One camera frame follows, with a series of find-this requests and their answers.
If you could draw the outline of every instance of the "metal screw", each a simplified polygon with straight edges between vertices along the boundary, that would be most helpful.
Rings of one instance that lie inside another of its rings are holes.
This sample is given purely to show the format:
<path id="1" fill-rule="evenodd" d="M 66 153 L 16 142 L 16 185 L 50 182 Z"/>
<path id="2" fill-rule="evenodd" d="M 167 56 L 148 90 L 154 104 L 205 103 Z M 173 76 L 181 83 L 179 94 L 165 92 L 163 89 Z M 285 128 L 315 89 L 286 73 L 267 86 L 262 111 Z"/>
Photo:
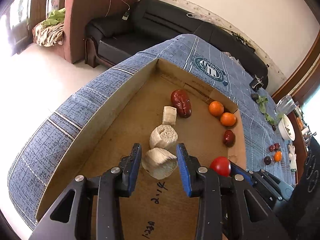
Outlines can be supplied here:
<path id="1" fill-rule="evenodd" d="M 119 167 L 113 167 L 111 169 L 111 173 L 119 173 L 120 172 L 120 168 Z"/>
<path id="2" fill-rule="evenodd" d="M 198 168 L 198 171 L 199 171 L 200 173 L 206 173 L 206 172 L 208 171 L 208 169 L 207 169 L 206 167 L 199 167 L 199 168 Z"/>
<path id="3" fill-rule="evenodd" d="M 78 175 L 78 176 L 75 177 L 75 180 L 76 180 L 77 182 L 81 182 L 81 181 L 84 180 L 84 176 L 83 176 L 83 175 Z"/>
<path id="4" fill-rule="evenodd" d="M 242 176 L 241 174 L 236 174 L 236 175 L 235 175 L 235 179 L 236 179 L 237 181 L 242 181 L 242 180 L 243 180 L 243 176 Z"/>

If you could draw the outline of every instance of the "bread piece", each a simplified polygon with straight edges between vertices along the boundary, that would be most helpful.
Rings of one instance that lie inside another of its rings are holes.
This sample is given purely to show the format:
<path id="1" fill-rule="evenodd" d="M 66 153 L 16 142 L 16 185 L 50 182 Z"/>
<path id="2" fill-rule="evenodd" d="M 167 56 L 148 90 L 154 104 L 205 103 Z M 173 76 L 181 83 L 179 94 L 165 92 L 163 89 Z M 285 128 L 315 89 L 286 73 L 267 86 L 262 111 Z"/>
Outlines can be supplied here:
<path id="1" fill-rule="evenodd" d="M 176 124 L 176 118 L 177 118 L 177 109 L 175 107 L 165 106 L 163 108 L 162 124 L 167 124 L 174 127 Z"/>
<path id="2" fill-rule="evenodd" d="M 150 149 L 162 148 L 169 150 L 178 140 L 178 134 L 170 125 L 161 124 L 150 135 Z"/>
<path id="3" fill-rule="evenodd" d="M 170 176 L 177 168 L 177 157 L 161 148 L 153 148 L 143 156 L 143 168 L 155 179 L 164 179 Z"/>

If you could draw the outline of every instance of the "green cloth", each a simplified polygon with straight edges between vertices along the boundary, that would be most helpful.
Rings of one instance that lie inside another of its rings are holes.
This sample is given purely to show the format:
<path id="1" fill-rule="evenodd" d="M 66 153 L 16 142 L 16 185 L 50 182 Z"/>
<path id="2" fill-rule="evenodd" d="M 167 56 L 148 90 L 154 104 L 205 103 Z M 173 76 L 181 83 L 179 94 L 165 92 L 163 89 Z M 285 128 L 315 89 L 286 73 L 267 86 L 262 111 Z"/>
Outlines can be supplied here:
<path id="1" fill-rule="evenodd" d="M 64 17 L 66 15 L 66 9 L 62 8 L 60 10 L 52 10 L 49 13 L 49 16 L 46 20 L 44 20 L 41 25 L 43 27 L 55 26 L 58 23 L 64 23 Z"/>

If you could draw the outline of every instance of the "patterned blanket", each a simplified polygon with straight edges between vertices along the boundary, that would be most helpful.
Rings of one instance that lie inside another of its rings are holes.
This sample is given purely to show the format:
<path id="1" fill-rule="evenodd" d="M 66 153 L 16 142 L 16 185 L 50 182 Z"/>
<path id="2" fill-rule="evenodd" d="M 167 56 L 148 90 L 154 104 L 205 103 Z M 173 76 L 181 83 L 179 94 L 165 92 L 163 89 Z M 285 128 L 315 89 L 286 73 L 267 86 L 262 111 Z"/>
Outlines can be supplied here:
<path id="1" fill-rule="evenodd" d="M 294 183 L 290 171 L 287 144 L 279 130 L 274 132 L 251 99 L 251 76 L 224 53 L 191 34 L 179 35 L 108 69 L 71 95 L 44 121 L 22 151 L 8 173 L 9 196 L 24 221 L 34 228 L 40 199 L 59 161 L 84 125 L 104 102 L 130 77 L 150 61 L 163 58 L 192 73 L 238 105 L 244 129 L 247 170 L 261 168 L 289 184 Z M 275 103 L 265 90 L 267 113 L 275 117 Z M 266 166 L 263 158 L 272 154 L 269 145 L 280 143 L 281 162 Z"/>
<path id="2" fill-rule="evenodd" d="M 39 23 L 33 30 L 33 41 L 40 46 L 51 47 L 62 42 L 64 23 L 43 26 Z"/>

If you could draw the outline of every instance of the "plastic container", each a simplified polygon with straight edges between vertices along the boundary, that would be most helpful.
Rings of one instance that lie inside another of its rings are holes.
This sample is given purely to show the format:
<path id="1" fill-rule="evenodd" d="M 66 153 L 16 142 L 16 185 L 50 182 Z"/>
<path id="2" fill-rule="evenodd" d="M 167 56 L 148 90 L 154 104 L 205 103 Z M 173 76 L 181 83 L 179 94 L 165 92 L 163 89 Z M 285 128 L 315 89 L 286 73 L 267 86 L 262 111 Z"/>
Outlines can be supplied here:
<path id="1" fill-rule="evenodd" d="M 276 114 L 289 114 L 296 108 L 296 104 L 294 103 L 292 97 L 290 95 L 286 95 L 285 97 L 281 98 L 278 104 L 276 104 Z"/>

